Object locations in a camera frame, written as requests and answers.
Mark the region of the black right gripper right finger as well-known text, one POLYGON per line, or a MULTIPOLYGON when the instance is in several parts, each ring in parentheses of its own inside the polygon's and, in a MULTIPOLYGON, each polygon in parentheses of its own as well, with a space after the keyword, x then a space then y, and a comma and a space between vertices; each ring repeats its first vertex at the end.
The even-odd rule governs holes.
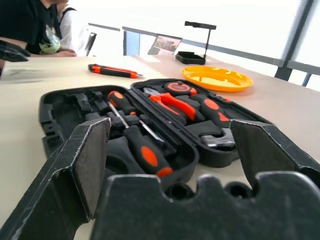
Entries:
POLYGON ((258 173, 289 171, 307 176, 320 189, 320 163, 275 125, 234 119, 230 130, 244 174, 251 185, 258 173))

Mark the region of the black desk stand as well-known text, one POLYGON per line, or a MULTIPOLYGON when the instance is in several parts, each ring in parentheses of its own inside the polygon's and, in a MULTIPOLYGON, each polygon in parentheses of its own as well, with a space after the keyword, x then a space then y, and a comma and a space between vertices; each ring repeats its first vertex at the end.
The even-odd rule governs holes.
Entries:
POLYGON ((175 55, 175 58, 185 65, 205 65, 206 64, 206 56, 207 56, 207 50, 209 47, 209 41, 211 36, 211 31, 216 30, 216 25, 206 24, 206 23, 199 23, 199 22, 191 22, 191 21, 185 21, 185 26, 190 26, 193 28, 200 28, 200 29, 207 29, 208 35, 207 35, 207 41, 205 44, 205 52, 203 56, 197 55, 194 52, 190 51, 178 51, 175 55))

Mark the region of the black orange handled hammer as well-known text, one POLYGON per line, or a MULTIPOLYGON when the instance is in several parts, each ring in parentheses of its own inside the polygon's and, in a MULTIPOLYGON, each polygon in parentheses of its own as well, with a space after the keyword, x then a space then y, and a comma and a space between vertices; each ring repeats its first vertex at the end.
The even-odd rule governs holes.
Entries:
POLYGON ((203 93, 198 93, 190 97, 192 100, 199 102, 200 113, 211 120, 222 131, 222 136, 203 135, 201 141, 210 148, 223 149, 230 151, 235 148, 235 140, 230 130, 231 120, 225 115, 219 105, 208 98, 203 93))

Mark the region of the orange handled pliers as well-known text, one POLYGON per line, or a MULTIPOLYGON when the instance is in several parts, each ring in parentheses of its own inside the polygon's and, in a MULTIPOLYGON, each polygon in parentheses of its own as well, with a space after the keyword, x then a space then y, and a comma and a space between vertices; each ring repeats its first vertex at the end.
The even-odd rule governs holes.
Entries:
POLYGON ((159 108, 176 118, 182 118, 180 113, 185 114, 193 122, 204 122, 206 119, 195 107, 173 97, 170 93, 159 93, 157 90, 144 87, 143 91, 149 94, 149 99, 159 108))

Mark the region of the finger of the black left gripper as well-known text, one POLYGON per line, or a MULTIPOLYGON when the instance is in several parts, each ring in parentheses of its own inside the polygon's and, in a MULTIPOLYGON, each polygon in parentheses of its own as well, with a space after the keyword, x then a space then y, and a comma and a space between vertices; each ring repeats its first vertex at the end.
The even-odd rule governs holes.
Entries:
POLYGON ((0 59, 8 62, 27 62, 28 58, 21 53, 0 52, 0 59))
POLYGON ((22 54, 25 57, 29 57, 31 55, 27 50, 23 49, 22 47, 13 43, 6 42, 4 40, 0 40, 0 48, 11 51, 13 53, 22 54))

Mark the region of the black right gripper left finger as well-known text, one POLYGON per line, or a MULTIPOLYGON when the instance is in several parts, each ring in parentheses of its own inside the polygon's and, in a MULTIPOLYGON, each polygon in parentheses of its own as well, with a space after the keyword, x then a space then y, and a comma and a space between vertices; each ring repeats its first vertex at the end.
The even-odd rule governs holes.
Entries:
POLYGON ((109 118, 78 125, 45 162, 0 229, 0 240, 74 240, 94 218, 102 188, 109 118))

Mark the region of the black plastic tool case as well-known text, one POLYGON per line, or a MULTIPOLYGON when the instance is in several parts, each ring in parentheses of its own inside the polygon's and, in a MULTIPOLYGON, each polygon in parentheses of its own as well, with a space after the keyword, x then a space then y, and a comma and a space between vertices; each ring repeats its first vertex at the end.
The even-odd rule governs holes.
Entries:
MULTIPOLYGON (((70 137, 78 125, 100 118, 109 118, 108 152, 106 159, 106 174, 149 174, 136 160, 129 142, 123 135, 125 126, 110 109, 108 95, 118 91, 124 95, 136 114, 125 114, 116 109, 129 126, 138 126, 147 141, 152 142, 162 153, 173 173, 160 177, 164 188, 175 183, 185 183, 190 180, 197 164, 212 168, 224 168, 237 160, 239 155, 236 144, 232 150, 215 149, 202 142, 201 136, 214 135, 221 137, 222 131, 211 120, 194 122, 182 112, 181 118, 167 113, 149 99, 144 88, 151 88, 159 93, 166 93, 164 85, 181 81, 197 90, 197 94, 205 94, 215 101, 231 120, 249 120, 264 122, 265 119, 241 105, 218 96, 216 93, 193 83, 180 79, 150 79, 132 84, 130 88, 116 85, 91 86, 73 89, 57 90, 46 93, 40 99, 39 122, 44 130, 43 145, 45 153, 50 156, 70 137), (165 144, 157 142, 141 125, 142 120, 151 128, 165 144)), ((173 96, 200 111, 199 102, 189 95, 173 96)))

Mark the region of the person in black t-shirt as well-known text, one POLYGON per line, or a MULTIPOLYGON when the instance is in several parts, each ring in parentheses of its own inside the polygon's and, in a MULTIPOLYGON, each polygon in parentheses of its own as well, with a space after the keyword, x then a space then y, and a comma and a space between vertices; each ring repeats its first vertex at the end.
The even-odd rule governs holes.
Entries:
POLYGON ((75 57, 61 46, 57 5, 69 0, 0 0, 0 40, 32 57, 75 57))

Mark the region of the small black orange screwdriver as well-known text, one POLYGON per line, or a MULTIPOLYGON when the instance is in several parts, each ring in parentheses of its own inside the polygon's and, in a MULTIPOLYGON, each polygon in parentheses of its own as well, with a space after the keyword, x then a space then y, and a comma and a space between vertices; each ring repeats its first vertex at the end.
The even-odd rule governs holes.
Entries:
MULTIPOLYGON (((118 110, 123 111, 126 115, 136 115, 136 108, 131 105, 129 100, 118 91, 111 91, 108 94, 108 100, 118 110)), ((141 119, 139 120, 142 127, 159 143, 165 144, 165 141, 160 138, 150 127, 148 127, 141 119)))

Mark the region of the black orange utility knife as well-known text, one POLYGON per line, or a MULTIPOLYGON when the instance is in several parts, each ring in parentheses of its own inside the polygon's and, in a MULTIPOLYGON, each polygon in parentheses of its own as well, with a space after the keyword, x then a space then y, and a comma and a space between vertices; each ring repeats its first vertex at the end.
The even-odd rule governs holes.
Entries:
POLYGON ((106 76, 113 76, 113 77, 122 77, 122 78, 130 78, 130 79, 139 79, 144 77, 142 74, 138 74, 135 71, 131 71, 123 68, 103 66, 99 64, 89 64, 88 70, 92 73, 106 75, 106 76))

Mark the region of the large black orange screwdriver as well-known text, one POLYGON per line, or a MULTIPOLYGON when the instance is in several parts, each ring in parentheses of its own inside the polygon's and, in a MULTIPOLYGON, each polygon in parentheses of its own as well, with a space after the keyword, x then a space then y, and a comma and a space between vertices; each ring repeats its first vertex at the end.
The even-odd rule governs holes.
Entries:
POLYGON ((107 104, 124 125, 123 135, 126 137, 137 162, 149 173, 160 178, 171 175, 174 171, 160 150, 143 136, 138 126, 129 126, 110 101, 107 104))

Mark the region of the black orange tape measure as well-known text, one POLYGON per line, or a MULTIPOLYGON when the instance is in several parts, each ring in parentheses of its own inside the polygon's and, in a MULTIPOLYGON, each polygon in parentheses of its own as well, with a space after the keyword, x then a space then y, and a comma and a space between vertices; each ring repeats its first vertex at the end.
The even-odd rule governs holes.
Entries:
POLYGON ((166 93, 170 93, 173 96, 193 96, 198 93, 195 88, 183 83, 182 81, 166 83, 163 88, 166 93))

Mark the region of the person in white shirt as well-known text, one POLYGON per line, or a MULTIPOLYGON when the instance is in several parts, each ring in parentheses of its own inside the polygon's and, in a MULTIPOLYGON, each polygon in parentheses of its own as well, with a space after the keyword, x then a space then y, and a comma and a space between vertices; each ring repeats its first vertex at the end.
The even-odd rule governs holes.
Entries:
POLYGON ((68 1, 61 0, 56 5, 61 33, 60 44, 65 50, 73 50, 78 56, 86 56, 86 46, 90 36, 89 24, 68 1))

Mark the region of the grey window railing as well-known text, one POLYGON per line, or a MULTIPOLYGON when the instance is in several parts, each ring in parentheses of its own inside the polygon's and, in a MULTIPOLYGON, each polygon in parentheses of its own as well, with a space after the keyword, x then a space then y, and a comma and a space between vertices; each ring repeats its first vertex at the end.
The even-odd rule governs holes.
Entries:
MULTIPOLYGON (((132 28, 132 27, 126 27, 126 26, 123 26, 121 29, 124 31, 129 31, 129 32, 153 36, 153 37, 160 35, 159 33, 156 33, 156 32, 136 29, 136 28, 132 28)), ((235 49, 221 47, 221 46, 212 45, 212 44, 208 45, 208 49, 212 50, 212 51, 232 55, 232 56, 237 56, 237 57, 250 59, 253 61, 257 61, 257 62, 262 62, 262 63, 274 65, 277 67, 283 67, 285 65, 285 60, 282 58, 280 58, 280 59, 272 58, 272 57, 268 57, 268 56, 264 56, 264 55, 235 50, 235 49)), ((310 64, 304 64, 304 63, 301 63, 301 62, 298 62, 295 60, 289 60, 287 67, 290 69, 293 69, 293 70, 298 70, 298 71, 305 72, 308 74, 320 76, 320 66, 314 66, 314 65, 310 65, 310 64)))

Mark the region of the laptop with lit screen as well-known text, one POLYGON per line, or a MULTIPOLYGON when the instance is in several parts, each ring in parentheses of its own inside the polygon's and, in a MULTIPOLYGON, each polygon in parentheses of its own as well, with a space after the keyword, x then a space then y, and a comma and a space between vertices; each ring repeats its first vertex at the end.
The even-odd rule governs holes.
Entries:
POLYGON ((148 55, 173 55, 179 44, 181 43, 182 38, 172 37, 167 35, 158 34, 155 37, 155 40, 148 51, 148 55))

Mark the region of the orange plastic plate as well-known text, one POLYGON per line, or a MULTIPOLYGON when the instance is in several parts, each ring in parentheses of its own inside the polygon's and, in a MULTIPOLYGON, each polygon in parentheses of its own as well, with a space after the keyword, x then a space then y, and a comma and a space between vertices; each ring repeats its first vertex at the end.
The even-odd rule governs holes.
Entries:
POLYGON ((219 67, 188 66, 181 70, 181 75, 205 89, 218 92, 241 92, 253 85, 250 77, 219 67))

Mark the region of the dark window frame post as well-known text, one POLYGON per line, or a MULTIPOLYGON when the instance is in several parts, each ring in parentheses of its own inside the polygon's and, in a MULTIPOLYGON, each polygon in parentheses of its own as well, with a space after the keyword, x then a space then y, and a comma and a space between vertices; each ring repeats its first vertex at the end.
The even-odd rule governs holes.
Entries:
POLYGON ((302 35, 307 18, 313 8, 316 0, 301 0, 300 6, 297 9, 292 27, 289 31, 288 39, 286 41, 282 56, 281 66, 277 68, 274 75, 275 78, 288 82, 292 74, 292 69, 288 67, 289 61, 292 59, 302 35))

